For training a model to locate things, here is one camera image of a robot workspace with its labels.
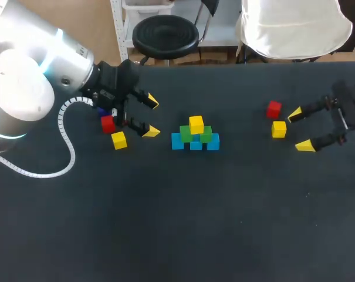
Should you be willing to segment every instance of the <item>red cube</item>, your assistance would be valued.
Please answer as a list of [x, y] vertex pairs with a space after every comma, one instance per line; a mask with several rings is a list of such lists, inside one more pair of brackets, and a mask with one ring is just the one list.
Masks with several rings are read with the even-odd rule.
[[268, 108], [266, 116], [269, 119], [278, 119], [280, 111], [282, 110], [282, 104], [278, 102], [271, 101]]
[[103, 116], [101, 120], [104, 133], [112, 134], [116, 131], [116, 127], [113, 122], [113, 116]]

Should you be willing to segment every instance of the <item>blue cube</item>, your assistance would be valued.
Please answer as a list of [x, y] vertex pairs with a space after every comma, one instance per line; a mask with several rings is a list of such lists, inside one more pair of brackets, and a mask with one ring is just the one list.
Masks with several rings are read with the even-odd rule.
[[207, 151], [218, 151], [220, 148], [219, 134], [214, 133], [212, 135], [212, 142], [207, 143]]
[[180, 133], [172, 133], [172, 150], [184, 150], [184, 144], [181, 141]]
[[200, 134], [193, 135], [193, 142], [201, 142]]
[[106, 110], [103, 110], [102, 108], [97, 108], [97, 112], [101, 118], [103, 116], [111, 116], [112, 115], [112, 112], [107, 112]]
[[202, 143], [193, 141], [190, 143], [190, 150], [196, 151], [196, 150], [202, 150]]

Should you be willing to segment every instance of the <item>yellow cube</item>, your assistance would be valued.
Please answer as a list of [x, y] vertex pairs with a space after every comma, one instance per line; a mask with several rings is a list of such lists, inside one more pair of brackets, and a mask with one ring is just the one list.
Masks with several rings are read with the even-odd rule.
[[112, 142], [116, 150], [124, 149], [127, 147], [124, 132], [116, 132], [112, 134]]
[[204, 132], [204, 124], [202, 116], [191, 116], [189, 117], [189, 128], [190, 133], [194, 134], [202, 134]]
[[272, 124], [272, 137], [284, 138], [287, 133], [287, 124], [285, 122], [273, 122]]

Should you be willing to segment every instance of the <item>white cloth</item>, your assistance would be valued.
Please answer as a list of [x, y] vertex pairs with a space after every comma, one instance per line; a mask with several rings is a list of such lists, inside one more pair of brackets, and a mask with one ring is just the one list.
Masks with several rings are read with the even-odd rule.
[[352, 33], [338, 0], [242, 0], [241, 42], [273, 59], [306, 59], [340, 48]]

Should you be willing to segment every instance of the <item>stool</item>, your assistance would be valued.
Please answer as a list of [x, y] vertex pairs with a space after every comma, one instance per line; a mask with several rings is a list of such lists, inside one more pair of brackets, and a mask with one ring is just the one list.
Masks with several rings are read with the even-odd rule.
[[[186, 56], [197, 49], [198, 44], [206, 37], [219, 0], [201, 0], [201, 2], [195, 23], [180, 16], [157, 15], [144, 19], [136, 25], [133, 31], [133, 44], [140, 53], [145, 55], [140, 62], [141, 65], [144, 65], [149, 58], [172, 60]], [[204, 5], [208, 8], [210, 15], [200, 39], [196, 25]]]

